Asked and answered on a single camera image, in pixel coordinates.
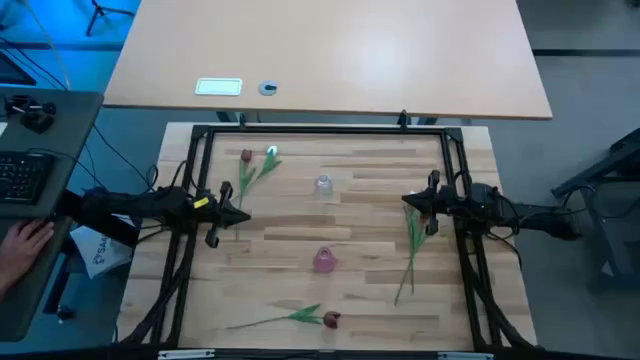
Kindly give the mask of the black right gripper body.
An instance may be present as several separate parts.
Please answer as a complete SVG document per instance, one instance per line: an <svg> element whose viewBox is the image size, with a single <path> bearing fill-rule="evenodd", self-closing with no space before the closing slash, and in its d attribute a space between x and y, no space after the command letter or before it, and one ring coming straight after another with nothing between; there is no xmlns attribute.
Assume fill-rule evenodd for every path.
<svg viewBox="0 0 640 360"><path fill-rule="evenodd" d="M433 170L427 180L427 212L425 232L427 235L435 235L439 231L438 214L449 215L450 208L454 205L458 195L453 186L445 185L438 189L441 173Z"/></svg>

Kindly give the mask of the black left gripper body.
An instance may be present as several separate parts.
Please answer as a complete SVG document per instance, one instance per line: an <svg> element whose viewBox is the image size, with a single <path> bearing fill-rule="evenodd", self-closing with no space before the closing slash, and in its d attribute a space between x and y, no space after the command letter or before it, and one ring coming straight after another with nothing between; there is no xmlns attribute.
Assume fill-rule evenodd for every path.
<svg viewBox="0 0 640 360"><path fill-rule="evenodd" d="M211 193L205 193L193 203L193 214L196 224L210 225L205 236L205 243L210 248L216 248L218 246L218 227L224 216L225 203L232 194L233 188L231 183L229 181L223 181L220 187L219 199L216 199Z"/></svg>

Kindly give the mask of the red artificial tulip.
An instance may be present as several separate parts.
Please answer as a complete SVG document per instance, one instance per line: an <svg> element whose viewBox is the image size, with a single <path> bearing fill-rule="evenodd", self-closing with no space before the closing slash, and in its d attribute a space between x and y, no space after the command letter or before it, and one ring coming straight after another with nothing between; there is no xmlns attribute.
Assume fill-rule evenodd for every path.
<svg viewBox="0 0 640 360"><path fill-rule="evenodd" d="M414 260L413 263L415 263L415 257L418 254L418 252L420 251L421 246L423 245L425 239L426 239L426 232L425 232L425 227L426 227L426 220L423 218L422 214L415 210L414 213L414 221L415 221L415 225L414 225L414 230L416 231L416 245L415 245L415 255L414 255ZM410 284L410 280L409 280L409 274L408 274L408 264L409 264L409 256L408 256L408 263L407 263L407 267L402 275L401 281L399 283L398 286L398 290L396 293L396 296L394 298L394 305L397 306L400 300L400 296L401 293L404 289L404 286L406 283Z"/></svg>
<svg viewBox="0 0 640 360"><path fill-rule="evenodd" d="M253 152L248 149L243 149L240 155L240 165L239 165L239 185L240 185L240 195L238 201L238 208L242 207L244 193L250 184L255 169L249 169L250 162L252 160Z"/></svg>
<svg viewBox="0 0 640 360"><path fill-rule="evenodd" d="M339 319L342 316L342 314L337 311L327 311L322 316L320 316L316 314L316 311L319 308L320 308L320 304L315 304L315 305L311 305L311 306L302 308L300 310L294 311L293 313L290 313L285 316L269 318L269 319L260 320L257 322L243 324L243 325L230 326L230 327L227 327L227 330L243 329L247 327L253 327L253 326L261 325L264 323L275 322L280 320L291 320L291 321L296 321L296 322L306 323L306 324L323 325L329 329L337 329L339 325Z"/></svg>

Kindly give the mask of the pink glass vase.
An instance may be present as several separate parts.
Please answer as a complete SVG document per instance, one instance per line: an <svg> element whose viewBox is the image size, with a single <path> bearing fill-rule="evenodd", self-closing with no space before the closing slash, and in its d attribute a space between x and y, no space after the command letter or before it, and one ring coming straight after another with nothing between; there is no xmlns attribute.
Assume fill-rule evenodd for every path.
<svg viewBox="0 0 640 360"><path fill-rule="evenodd" d="M316 273L331 273L334 271L337 259L328 247L321 247L313 258L313 270Z"/></svg>

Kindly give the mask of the black support beam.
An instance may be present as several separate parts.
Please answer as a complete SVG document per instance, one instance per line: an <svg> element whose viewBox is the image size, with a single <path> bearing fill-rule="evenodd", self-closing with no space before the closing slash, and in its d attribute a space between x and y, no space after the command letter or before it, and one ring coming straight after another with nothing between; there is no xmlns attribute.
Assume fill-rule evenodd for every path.
<svg viewBox="0 0 640 360"><path fill-rule="evenodd" d="M86 201L83 197L65 190L56 206L56 213L72 218L78 225L86 226L126 246L134 248L138 230L109 211Z"/></svg>

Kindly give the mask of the white printed bag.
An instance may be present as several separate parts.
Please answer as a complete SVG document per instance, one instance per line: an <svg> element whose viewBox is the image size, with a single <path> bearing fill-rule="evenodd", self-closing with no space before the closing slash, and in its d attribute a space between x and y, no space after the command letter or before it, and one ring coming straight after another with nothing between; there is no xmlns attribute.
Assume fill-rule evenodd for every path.
<svg viewBox="0 0 640 360"><path fill-rule="evenodd" d="M70 233L90 279L132 260L133 249L91 228L81 226Z"/></svg>

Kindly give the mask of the large beige table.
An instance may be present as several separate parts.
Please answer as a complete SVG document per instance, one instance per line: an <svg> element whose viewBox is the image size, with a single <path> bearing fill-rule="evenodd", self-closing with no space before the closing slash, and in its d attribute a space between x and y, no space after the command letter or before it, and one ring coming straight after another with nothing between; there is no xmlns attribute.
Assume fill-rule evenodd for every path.
<svg viewBox="0 0 640 360"><path fill-rule="evenodd" d="M242 92L196 95L199 78L240 78ZM516 0L142 0L104 102L552 116Z"/></svg>

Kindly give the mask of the dark grey desk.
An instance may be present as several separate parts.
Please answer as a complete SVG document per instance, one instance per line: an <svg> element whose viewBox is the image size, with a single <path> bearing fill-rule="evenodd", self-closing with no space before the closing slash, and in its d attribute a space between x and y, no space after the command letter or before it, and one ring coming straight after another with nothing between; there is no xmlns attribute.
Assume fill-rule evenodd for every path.
<svg viewBox="0 0 640 360"><path fill-rule="evenodd" d="M0 152L51 155L54 160L35 203L0 201L0 241L12 225L37 218L53 221L55 235L0 301L0 342L22 340L37 312L61 244L79 211L80 197L69 191L67 184L103 102L103 96L93 92L0 87L0 100L14 96L27 97L39 105L51 103L56 113L52 125L41 134L21 124L24 112L9 115L0 134Z"/></svg>

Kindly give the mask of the black desk leg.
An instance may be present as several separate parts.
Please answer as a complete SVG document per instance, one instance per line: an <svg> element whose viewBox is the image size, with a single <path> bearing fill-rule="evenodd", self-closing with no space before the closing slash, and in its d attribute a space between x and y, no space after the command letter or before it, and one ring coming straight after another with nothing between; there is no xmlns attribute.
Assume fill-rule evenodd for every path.
<svg viewBox="0 0 640 360"><path fill-rule="evenodd" d="M73 309L61 303L62 296L70 277L70 260L70 255L65 255L63 257L43 307L43 313L47 315L55 315L59 324L63 324L64 322L73 319L75 316L75 311Z"/></svg>

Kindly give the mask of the black keyboard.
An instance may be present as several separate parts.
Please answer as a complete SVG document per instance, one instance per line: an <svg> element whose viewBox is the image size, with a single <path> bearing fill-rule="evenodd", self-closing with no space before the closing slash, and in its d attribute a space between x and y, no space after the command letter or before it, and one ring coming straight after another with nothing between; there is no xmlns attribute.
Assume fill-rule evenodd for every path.
<svg viewBox="0 0 640 360"><path fill-rule="evenodd" d="M0 151L0 203L35 204L54 162L50 154Z"/></svg>

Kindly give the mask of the person's hand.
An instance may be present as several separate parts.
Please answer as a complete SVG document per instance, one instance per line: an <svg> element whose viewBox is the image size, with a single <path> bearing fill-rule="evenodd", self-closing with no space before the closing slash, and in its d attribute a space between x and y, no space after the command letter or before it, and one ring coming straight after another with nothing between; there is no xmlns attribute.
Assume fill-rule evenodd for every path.
<svg viewBox="0 0 640 360"><path fill-rule="evenodd" d="M0 244L0 303L31 268L55 233L54 223L37 219L11 226Z"/></svg>

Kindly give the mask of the black tripod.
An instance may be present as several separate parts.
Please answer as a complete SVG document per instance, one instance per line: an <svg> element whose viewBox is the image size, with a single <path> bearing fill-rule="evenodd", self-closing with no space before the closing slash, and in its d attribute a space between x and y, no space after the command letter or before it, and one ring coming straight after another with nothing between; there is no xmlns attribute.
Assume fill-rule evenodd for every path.
<svg viewBox="0 0 640 360"><path fill-rule="evenodd" d="M96 0L91 0L91 4L94 7L94 11L85 31L85 35L87 37L91 36L92 30L98 18L105 17L108 14L121 14L129 16L131 18L135 16L133 12L128 10L102 6Z"/></svg>

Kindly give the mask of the dark monitor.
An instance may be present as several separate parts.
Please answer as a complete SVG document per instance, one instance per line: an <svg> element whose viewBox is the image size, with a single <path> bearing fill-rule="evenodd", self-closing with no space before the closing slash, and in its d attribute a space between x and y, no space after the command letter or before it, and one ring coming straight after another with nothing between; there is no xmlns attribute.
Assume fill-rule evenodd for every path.
<svg viewBox="0 0 640 360"><path fill-rule="evenodd" d="M6 54L0 52L0 83L34 86L36 81Z"/></svg>

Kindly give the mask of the black metal frame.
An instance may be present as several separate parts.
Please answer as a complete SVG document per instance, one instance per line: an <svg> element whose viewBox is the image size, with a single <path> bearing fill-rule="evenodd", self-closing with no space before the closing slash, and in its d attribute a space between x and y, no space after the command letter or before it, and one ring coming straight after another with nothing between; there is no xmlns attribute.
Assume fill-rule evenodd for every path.
<svg viewBox="0 0 640 360"><path fill-rule="evenodd" d="M181 346L258 349L468 350L472 346L454 225L415 257L415 292L399 283L409 256L402 196L424 189L432 170L469 169L471 178L500 182L484 127L418 128L309 124L233 131L215 126L193 140L192 126L166 128L159 183L180 182L187 159L207 162L205 185L218 190L238 179L240 154L261 165L269 146L281 164L251 187L243 210L251 219L223 230L216 248L195 245L181 317L167 312L163 338ZM327 174L333 194L318 196ZM316 273L313 258L328 247L337 263ZM237 330L227 327L285 316L320 304L342 314L337 329L280 320Z"/></svg>

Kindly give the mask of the silver metal bracket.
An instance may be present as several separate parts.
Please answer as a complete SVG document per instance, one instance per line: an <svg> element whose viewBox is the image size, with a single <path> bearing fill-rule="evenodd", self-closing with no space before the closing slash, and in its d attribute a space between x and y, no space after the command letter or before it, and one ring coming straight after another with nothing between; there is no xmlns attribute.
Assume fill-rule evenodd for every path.
<svg viewBox="0 0 640 360"><path fill-rule="evenodd" d="M157 360L202 360L216 355L214 349L179 349L159 351Z"/></svg>
<svg viewBox="0 0 640 360"><path fill-rule="evenodd" d="M495 360L491 353L442 351L437 353L438 360Z"/></svg>

